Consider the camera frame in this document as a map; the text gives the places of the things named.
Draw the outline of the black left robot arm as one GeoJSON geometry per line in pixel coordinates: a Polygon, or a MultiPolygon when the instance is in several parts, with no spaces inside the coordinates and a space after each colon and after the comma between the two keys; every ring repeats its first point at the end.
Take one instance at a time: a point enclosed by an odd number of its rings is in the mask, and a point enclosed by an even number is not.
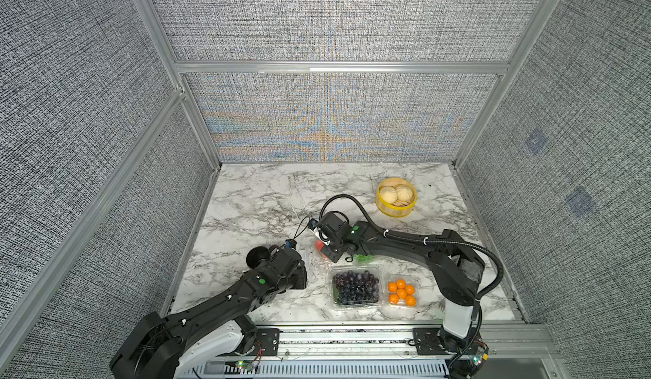
{"type": "Polygon", "coordinates": [[[212,355],[245,355],[258,329],[249,313],[277,294],[307,286],[295,240],[249,251],[249,270],[224,292],[167,316],[152,312],[135,325],[110,361],[116,378],[176,378],[212,355]]]}

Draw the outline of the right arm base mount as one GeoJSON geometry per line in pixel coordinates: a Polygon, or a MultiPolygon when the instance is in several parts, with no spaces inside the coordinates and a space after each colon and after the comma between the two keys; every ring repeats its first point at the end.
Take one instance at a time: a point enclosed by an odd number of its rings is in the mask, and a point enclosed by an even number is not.
{"type": "Polygon", "coordinates": [[[412,330],[413,346],[417,355],[456,355],[457,338],[442,327],[420,327],[412,330]]]}

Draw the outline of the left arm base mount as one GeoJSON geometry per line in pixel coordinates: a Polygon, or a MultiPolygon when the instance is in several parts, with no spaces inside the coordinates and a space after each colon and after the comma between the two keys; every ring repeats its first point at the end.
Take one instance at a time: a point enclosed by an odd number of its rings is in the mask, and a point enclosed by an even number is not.
{"type": "Polygon", "coordinates": [[[281,330],[276,328],[256,329],[245,333],[242,343],[236,348],[239,355],[253,358],[254,356],[277,356],[280,345],[281,330]]]}

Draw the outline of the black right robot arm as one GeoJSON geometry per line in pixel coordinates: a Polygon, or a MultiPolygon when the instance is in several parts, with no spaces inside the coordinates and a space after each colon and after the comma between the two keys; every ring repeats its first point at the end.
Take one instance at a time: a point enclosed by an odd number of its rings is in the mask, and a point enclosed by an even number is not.
{"type": "Polygon", "coordinates": [[[313,220],[310,229],[324,243],[321,253],[334,263],[348,253],[384,256],[427,268],[445,298],[445,316],[438,333],[442,348],[462,355],[478,339],[481,299],[505,276],[503,263],[490,250],[448,229],[439,235],[414,235],[369,221],[351,225],[338,217],[313,220]]]}

